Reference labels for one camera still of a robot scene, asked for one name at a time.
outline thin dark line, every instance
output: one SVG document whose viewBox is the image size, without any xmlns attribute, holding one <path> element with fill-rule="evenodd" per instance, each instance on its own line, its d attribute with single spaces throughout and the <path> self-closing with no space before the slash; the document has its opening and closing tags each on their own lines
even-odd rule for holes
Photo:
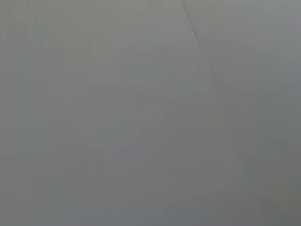
<svg viewBox="0 0 301 226">
<path fill-rule="evenodd" d="M 193 32 L 194 32 L 194 35 L 196 36 L 196 39 L 197 39 L 197 41 L 198 41 L 198 45 L 201 47 L 201 42 L 200 42 L 200 40 L 198 39 L 198 35 L 197 35 L 197 32 L 196 32 L 196 29 L 195 29 L 194 26 L 193 26 L 192 19 L 191 19 L 190 14 L 189 14 L 189 12 L 188 12 L 188 10 L 187 10 L 187 6 L 186 6 L 184 0 L 181 0 L 181 2 L 182 2 L 182 4 L 183 4 L 183 6 L 184 6 L 186 15 L 187 15 L 187 17 L 188 17 L 188 19 L 189 19 L 189 23 L 190 23 L 191 28 L 192 28 L 192 30 L 193 30 Z"/>
</svg>

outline gray wall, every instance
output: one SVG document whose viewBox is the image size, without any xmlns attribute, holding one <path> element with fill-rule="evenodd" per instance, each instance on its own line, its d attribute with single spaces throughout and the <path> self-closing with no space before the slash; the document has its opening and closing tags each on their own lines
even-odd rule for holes
<svg viewBox="0 0 301 226">
<path fill-rule="evenodd" d="M 273 224 L 291 224 L 275 213 L 300 212 L 301 3 L 185 3 L 217 92 L 231 106 L 228 114 L 247 178 L 266 187 Z"/>
<path fill-rule="evenodd" d="M 0 31 L 1 224 L 152 224 L 241 178 L 180 2 L 4 0 Z"/>
</svg>

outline gray surface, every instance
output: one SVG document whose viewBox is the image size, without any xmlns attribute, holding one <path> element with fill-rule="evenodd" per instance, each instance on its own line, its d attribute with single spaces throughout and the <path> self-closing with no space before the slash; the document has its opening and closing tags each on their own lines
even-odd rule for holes
<svg viewBox="0 0 301 226">
<path fill-rule="evenodd" d="M 1 1 L 0 224 L 298 222 L 300 4 L 199 3 Z"/>
</svg>

